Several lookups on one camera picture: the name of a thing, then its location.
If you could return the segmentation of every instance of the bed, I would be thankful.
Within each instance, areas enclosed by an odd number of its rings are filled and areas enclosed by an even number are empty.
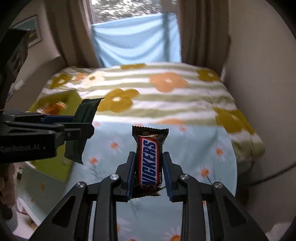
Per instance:
[[[68,67],[47,82],[38,99],[69,90],[76,90],[82,99],[104,99],[93,120],[94,135],[83,152],[84,165],[74,163],[67,182],[28,167],[24,170],[18,199],[37,225],[75,183],[100,182],[126,162],[129,151],[136,150],[131,125],[169,128],[163,150],[170,153],[173,163],[200,182],[222,182],[233,195],[240,172],[237,167],[243,172],[250,160],[264,153],[261,139],[210,69],[168,62]],[[117,204],[119,241],[180,237],[182,204],[171,204],[165,189],[159,194]],[[203,207],[210,240],[206,203]]]
[[[212,70],[183,63],[149,63],[86,69],[68,67],[56,73],[38,98],[77,90],[81,98],[101,98],[94,125],[124,122],[223,126],[232,143],[238,173],[264,154],[262,140],[235,105]]]

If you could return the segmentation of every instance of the metal screw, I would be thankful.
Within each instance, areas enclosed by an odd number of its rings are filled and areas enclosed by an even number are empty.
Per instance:
[[[84,185],[85,185],[84,182],[78,182],[78,183],[76,183],[76,187],[77,187],[77,188],[83,188]]]
[[[214,187],[215,188],[222,188],[223,187],[223,184],[222,183],[220,183],[220,182],[216,182],[216,183],[214,183]]]
[[[182,180],[187,180],[187,179],[189,179],[189,175],[187,175],[187,174],[181,174],[181,175],[180,175],[180,178],[181,178]]]
[[[117,174],[112,174],[111,176],[110,176],[110,179],[111,180],[117,180],[119,178],[119,176],[117,175]]]

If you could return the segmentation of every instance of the yellow flower pattern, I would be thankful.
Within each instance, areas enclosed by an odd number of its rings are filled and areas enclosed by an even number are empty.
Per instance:
[[[67,74],[61,74],[58,77],[55,77],[52,81],[52,84],[50,86],[50,89],[58,88],[66,83],[68,83],[71,80],[71,76]]]
[[[123,70],[128,70],[128,69],[140,69],[145,66],[146,64],[127,64],[127,65],[121,65],[120,68]]]
[[[122,90],[115,89],[109,92],[104,99],[101,100],[98,111],[112,111],[122,112],[128,110],[133,105],[132,98],[139,95],[139,92],[135,89]]]
[[[201,69],[201,70],[197,70],[198,73],[198,78],[201,81],[205,81],[205,82],[212,82],[212,81],[219,81],[222,82],[221,79],[219,78],[219,76],[217,75],[217,73],[213,70],[210,69]]]
[[[248,131],[251,135],[255,133],[254,129],[239,110],[223,110],[214,108],[216,113],[216,123],[223,126],[228,133],[240,132],[242,130]]]

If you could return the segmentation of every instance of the white wall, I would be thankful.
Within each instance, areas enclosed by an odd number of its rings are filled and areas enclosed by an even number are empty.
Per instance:
[[[250,180],[296,162],[296,40],[265,0],[230,0],[225,83],[266,146]],[[296,216],[296,170],[250,189],[248,211],[264,231]]]
[[[28,5],[19,13],[17,18],[14,20],[12,26],[34,15],[38,16],[43,40],[29,48],[27,60],[21,68],[16,81],[26,81],[26,79],[31,74],[33,74],[40,66],[60,55],[54,44],[49,29],[43,0],[32,0],[31,2],[29,2]]]

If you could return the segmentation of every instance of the candy bar wrapper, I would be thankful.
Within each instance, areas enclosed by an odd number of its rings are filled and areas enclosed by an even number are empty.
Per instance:
[[[133,126],[132,135],[137,142],[132,197],[158,196],[162,183],[163,143],[168,129]]]

